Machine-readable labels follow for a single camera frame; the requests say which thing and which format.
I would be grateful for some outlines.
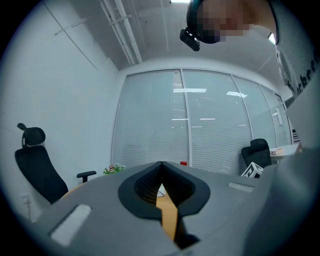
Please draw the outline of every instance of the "office chair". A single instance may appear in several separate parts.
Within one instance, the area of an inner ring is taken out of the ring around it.
[[[250,141],[250,146],[243,147],[241,154],[248,167],[251,162],[265,168],[271,165],[271,157],[268,143],[263,138],[257,138]]]
[[[46,135],[41,128],[27,128],[23,123],[17,127],[23,130],[22,149],[15,152],[15,160],[22,174],[31,185],[51,204],[68,192],[68,187],[52,165],[46,148],[42,145]],[[82,182],[88,181],[88,176],[97,174],[87,171],[77,174]]]

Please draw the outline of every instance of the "gray surface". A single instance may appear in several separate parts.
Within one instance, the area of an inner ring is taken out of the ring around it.
[[[48,244],[50,232],[77,204],[92,207],[87,221],[65,250],[81,255],[265,255],[288,240],[306,218],[320,187],[320,150],[304,149],[279,165],[267,166],[259,179],[205,172],[171,163],[205,181],[210,198],[198,214],[183,218],[188,234],[200,241],[183,250],[158,221],[134,217],[118,199],[128,171],[89,181],[56,204],[36,223]],[[245,192],[228,184],[254,187]]]
[[[118,188],[127,177],[139,172],[134,167],[98,177],[53,204],[36,225],[49,234],[78,204],[92,211],[71,242],[72,251],[84,255],[166,255],[179,249],[155,220],[137,218],[119,201]]]

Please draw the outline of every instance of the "ceiling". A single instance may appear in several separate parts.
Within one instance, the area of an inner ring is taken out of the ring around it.
[[[70,0],[80,18],[92,17],[84,24],[95,42],[118,67],[129,63],[118,43],[99,0]],[[118,14],[114,0],[110,0]],[[187,26],[186,3],[170,0],[122,0],[143,61],[164,56],[215,59],[258,72],[275,85],[282,84],[275,46],[268,40],[270,31],[255,26],[245,36],[230,36],[226,42],[201,43],[199,52],[180,41],[180,30]]]

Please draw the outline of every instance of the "white wall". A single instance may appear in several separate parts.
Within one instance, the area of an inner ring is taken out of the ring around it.
[[[85,22],[66,30],[92,64],[101,69],[109,56],[116,67],[121,67],[126,56],[98,0],[42,0],[62,28],[87,18]]]
[[[109,110],[110,122],[107,124],[105,131],[110,134],[110,136],[108,137],[108,143],[110,145],[109,154],[108,154],[109,157],[111,154],[111,143],[112,143],[112,134],[113,134],[113,128],[114,128],[114,120],[116,118],[116,111],[118,107],[119,98],[120,98],[121,91],[127,75],[145,72],[145,71],[152,71],[157,69],[174,69],[174,68],[178,68],[178,69],[202,68],[202,69],[211,69],[211,70],[217,70],[217,71],[230,72],[230,73],[251,79],[253,81],[256,81],[261,85],[264,85],[272,89],[276,93],[279,93],[278,87],[275,86],[268,79],[266,79],[264,76],[237,65],[229,64],[222,61],[215,61],[212,59],[195,58],[195,57],[166,57],[166,58],[151,59],[141,64],[134,65],[126,69],[122,69],[121,71],[119,71],[117,79],[114,83],[112,92],[110,93],[112,95],[112,98],[110,98],[110,100],[108,101],[108,107],[107,107]]]
[[[109,163],[107,105],[118,69],[106,56],[93,59],[98,70],[94,68],[65,33],[55,35],[60,29],[40,2],[15,33],[0,66],[2,188],[13,209],[26,217],[20,196],[30,195],[33,221],[49,203],[15,161],[23,133],[18,123],[44,130],[51,162],[69,190],[82,182],[78,173],[95,170],[102,175]]]

